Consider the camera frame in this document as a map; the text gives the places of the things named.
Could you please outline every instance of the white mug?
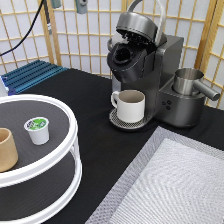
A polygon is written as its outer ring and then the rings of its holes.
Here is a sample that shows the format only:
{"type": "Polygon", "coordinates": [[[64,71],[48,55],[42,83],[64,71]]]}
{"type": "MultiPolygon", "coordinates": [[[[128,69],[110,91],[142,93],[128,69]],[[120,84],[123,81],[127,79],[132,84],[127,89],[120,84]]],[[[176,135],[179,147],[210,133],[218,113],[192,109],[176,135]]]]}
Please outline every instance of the white mug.
{"type": "Polygon", "coordinates": [[[111,103],[117,108],[117,117],[121,121],[135,123],[144,117],[145,95],[142,92],[137,90],[115,91],[111,95],[111,103]]]}

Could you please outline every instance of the frother handle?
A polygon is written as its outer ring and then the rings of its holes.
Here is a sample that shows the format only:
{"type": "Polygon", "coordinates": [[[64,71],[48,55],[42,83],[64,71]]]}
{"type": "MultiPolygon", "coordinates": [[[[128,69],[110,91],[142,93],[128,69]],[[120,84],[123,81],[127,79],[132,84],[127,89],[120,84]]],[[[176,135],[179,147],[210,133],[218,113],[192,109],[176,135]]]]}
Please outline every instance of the frother handle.
{"type": "MultiPolygon", "coordinates": [[[[128,12],[133,12],[134,8],[136,7],[136,5],[138,5],[138,3],[140,3],[142,0],[135,0],[131,3],[131,5],[128,7],[128,12]]],[[[160,0],[156,0],[156,2],[159,5],[159,9],[160,9],[160,21],[159,21],[159,26],[158,26],[158,30],[156,33],[156,38],[155,38],[155,45],[159,46],[160,43],[160,39],[163,33],[163,29],[165,26],[165,22],[166,22],[166,12],[165,9],[163,7],[163,5],[161,4],[160,0]]]]}
{"type": "Polygon", "coordinates": [[[199,80],[194,81],[194,87],[212,101],[216,101],[220,97],[220,93],[216,92],[214,89],[210,88],[199,80]]]}
{"type": "Polygon", "coordinates": [[[115,92],[113,92],[112,95],[111,95],[111,103],[112,103],[112,105],[113,105],[115,108],[117,108],[117,104],[115,103],[115,99],[118,99],[118,94],[119,94],[119,92],[118,92],[118,91],[115,91],[115,92]]]}

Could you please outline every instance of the black table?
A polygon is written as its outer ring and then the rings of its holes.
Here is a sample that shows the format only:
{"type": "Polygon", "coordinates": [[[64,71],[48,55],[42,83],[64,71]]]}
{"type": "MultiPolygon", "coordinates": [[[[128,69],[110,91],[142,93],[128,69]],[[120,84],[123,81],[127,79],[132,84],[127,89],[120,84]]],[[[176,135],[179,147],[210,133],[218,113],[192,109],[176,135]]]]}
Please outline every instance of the black table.
{"type": "Polygon", "coordinates": [[[177,129],[152,121],[141,131],[126,133],[109,122],[111,80],[75,69],[62,72],[25,91],[66,103],[79,126],[83,177],[70,203],[47,224],[87,221],[158,126],[215,148],[224,149],[224,111],[204,107],[194,128],[177,129]]]}

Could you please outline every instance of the coffee pod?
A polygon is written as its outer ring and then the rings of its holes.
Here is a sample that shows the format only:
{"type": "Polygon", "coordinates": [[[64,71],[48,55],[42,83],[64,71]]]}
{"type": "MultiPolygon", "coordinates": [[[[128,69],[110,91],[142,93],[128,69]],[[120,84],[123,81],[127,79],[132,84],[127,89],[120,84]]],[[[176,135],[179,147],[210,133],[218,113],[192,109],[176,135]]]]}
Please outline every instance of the coffee pod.
{"type": "Polygon", "coordinates": [[[28,131],[35,145],[43,145],[49,140],[49,121],[44,117],[36,117],[28,120],[24,128],[28,131]]]}
{"type": "Polygon", "coordinates": [[[18,161],[18,153],[12,132],[0,128],[0,173],[12,168],[18,161]]]}

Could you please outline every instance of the mug handle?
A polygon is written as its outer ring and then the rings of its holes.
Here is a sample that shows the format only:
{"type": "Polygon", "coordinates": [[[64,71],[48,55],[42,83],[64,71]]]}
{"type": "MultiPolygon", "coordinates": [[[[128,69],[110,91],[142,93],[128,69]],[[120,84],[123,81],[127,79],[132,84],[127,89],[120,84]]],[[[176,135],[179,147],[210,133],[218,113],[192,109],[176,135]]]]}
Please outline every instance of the mug handle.
{"type": "Polygon", "coordinates": [[[113,92],[112,93],[112,95],[111,95],[111,103],[112,103],[112,105],[115,107],[115,108],[117,108],[117,104],[115,103],[115,97],[116,97],[116,99],[118,98],[118,94],[119,94],[119,92],[118,91],[115,91],[115,92],[113,92]]]}

